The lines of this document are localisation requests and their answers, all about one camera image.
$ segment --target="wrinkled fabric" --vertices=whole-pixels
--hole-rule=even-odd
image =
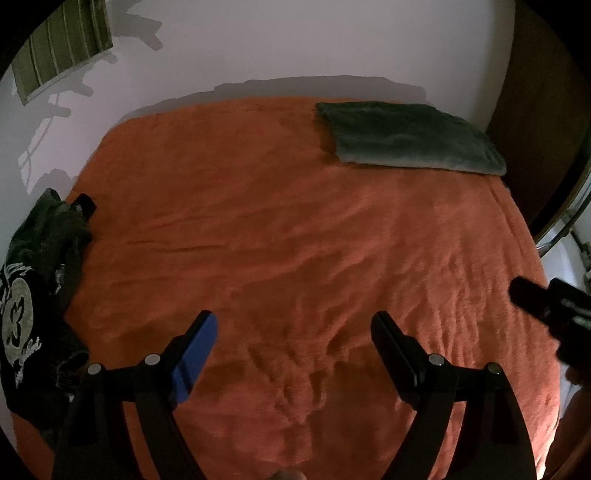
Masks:
[[[544,274],[497,177],[343,164],[312,98],[196,105],[113,128],[72,196],[97,205],[66,319],[91,360],[160,352],[201,309],[219,338],[174,412],[212,480],[378,479],[413,419],[375,350],[387,310],[427,352],[499,362],[542,465],[558,414],[556,346],[516,309],[509,281]],[[453,413],[434,468],[452,458]],[[132,407],[142,474],[157,478]],[[19,450],[47,456],[17,422]]]
[[[484,133],[430,105],[321,102],[316,109],[328,120],[344,163],[506,173],[505,160]]]
[[[3,348],[0,376],[8,408],[31,422],[51,448],[76,392],[88,350],[63,321],[90,241],[80,196],[70,205],[47,189],[17,229],[0,268]]]

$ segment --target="metal bolt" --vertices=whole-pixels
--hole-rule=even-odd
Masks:
[[[440,367],[445,363],[445,359],[439,353],[432,353],[429,355],[429,363]]]
[[[160,362],[160,356],[157,353],[151,353],[144,358],[144,363],[146,365],[156,365],[158,362]]]
[[[486,367],[491,374],[495,374],[495,375],[498,375],[503,371],[501,366],[499,364],[494,363],[494,362],[489,363]]]
[[[89,375],[96,375],[102,369],[100,364],[92,364],[88,366],[88,374]]]

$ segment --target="orange blanket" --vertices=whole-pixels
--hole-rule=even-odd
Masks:
[[[413,414],[374,349],[387,310],[456,365],[499,362],[543,464],[558,412],[545,328],[509,303],[544,276],[497,177],[344,165],[316,99],[245,99],[132,119],[103,139],[73,198],[97,204],[67,321],[107,368],[135,364],[201,309],[220,335],[175,417],[212,480],[282,466],[378,479]],[[157,478],[127,410],[141,469]],[[434,476],[452,456],[453,415]],[[40,478],[50,455],[17,421]]]

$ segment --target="bed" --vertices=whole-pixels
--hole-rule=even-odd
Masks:
[[[542,470],[558,365],[544,326],[508,300],[516,275],[544,282],[509,191],[495,176],[342,164],[317,101],[196,105],[108,132],[70,195],[97,210],[67,322],[115,368],[216,313],[219,340],[175,411],[208,478],[380,478],[413,412],[372,345],[378,310],[456,365],[499,362]],[[158,478],[126,416],[142,474]],[[14,420],[20,455],[49,478],[51,452]]]

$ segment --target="dark green pillow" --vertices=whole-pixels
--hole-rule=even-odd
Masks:
[[[432,106],[322,102],[316,109],[329,122],[341,162],[506,173],[505,160],[484,133]]]

